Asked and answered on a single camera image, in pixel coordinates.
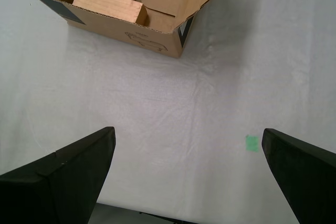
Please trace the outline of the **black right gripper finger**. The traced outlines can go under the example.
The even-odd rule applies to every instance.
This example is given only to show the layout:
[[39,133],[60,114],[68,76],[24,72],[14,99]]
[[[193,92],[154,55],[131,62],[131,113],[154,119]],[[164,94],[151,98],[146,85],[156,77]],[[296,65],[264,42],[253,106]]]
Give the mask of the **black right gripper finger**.
[[115,129],[98,130],[1,175],[1,223],[88,223],[109,172]]
[[299,223],[335,223],[335,153],[275,129],[262,150]]

